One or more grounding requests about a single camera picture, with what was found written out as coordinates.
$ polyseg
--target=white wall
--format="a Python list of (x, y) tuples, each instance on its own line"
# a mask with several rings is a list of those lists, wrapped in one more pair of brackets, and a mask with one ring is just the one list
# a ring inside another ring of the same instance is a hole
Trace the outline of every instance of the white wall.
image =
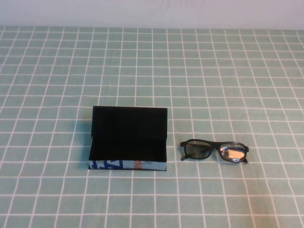
[(0, 0), (0, 25), (304, 29), (304, 1)]

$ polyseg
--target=eyeglass frame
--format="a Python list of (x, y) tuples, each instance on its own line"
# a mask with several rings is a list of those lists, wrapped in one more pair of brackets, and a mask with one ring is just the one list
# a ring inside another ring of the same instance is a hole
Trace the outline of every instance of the eyeglass frame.
[(184, 153), (185, 155), (181, 158), (181, 160), (185, 160), (187, 158), (191, 158), (189, 157), (189, 155), (186, 153), (186, 146), (189, 142), (191, 141), (199, 141), (199, 142), (203, 142), (203, 143), (208, 143), (210, 145), (210, 152), (208, 154), (208, 156), (206, 158), (195, 158), (196, 160), (203, 160), (203, 159), (207, 159), (208, 157), (210, 157), (210, 155), (212, 154), (213, 150), (216, 149), (219, 153), (219, 155), (221, 156), (221, 158), (227, 162), (231, 162), (226, 160), (223, 155), (220, 153), (219, 149), (222, 145), (224, 144), (237, 144), (237, 145), (241, 145), (244, 147), (245, 151), (244, 151), (244, 157), (242, 159), (240, 159), (239, 161), (232, 161), (231, 163), (240, 163), (240, 162), (245, 162), (246, 164), (248, 164), (248, 161), (246, 159), (247, 156), (247, 152), (249, 152), (249, 147), (245, 146), (244, 144), (242, 144), (241, 142), (211, 142), (211, 141), (207, 141), (207, 140), (202, 140), (202, 139), (189, 139), (187, 141), (181, 142), (180, 146), (182, 146), (184, 148)]

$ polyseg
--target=eyeglass lens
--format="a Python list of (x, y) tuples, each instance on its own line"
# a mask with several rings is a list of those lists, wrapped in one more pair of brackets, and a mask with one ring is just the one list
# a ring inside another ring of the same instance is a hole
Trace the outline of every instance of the eyeglass lens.
[(190, 141), (186, 145), (186, 154), (192, 159), (204, 159), (210, 154), (211, 146), (206, 142)]
[(245, 156), (245, 148), (233, 143), (221, 145), (219, 152), (229, 162), (238, 162)]

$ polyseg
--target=table surface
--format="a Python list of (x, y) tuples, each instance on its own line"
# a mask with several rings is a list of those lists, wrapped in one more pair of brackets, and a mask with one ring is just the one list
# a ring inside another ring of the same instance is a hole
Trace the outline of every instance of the table surface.
[[(0, 27), (0, 227), (303, 227), (303, 88), (304, 31)], [(89, 171), (93, 105), (167, 107), (167, 171)]]

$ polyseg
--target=black glasses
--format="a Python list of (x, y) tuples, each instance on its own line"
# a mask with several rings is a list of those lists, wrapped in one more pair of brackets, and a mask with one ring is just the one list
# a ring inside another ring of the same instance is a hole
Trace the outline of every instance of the black glasses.
[(245, 162), (246, 154), (249, 152), (249, 148), (242, 143), (238, 142), (210, 142), (200, 139), (189, 139), (188, 141), (180, 144), (184, 148), (185, 156), (181, 160), (187, 158), (192, 159), (206, 159), (213, 150), (218, 150), (222, 159), (228, 162)]

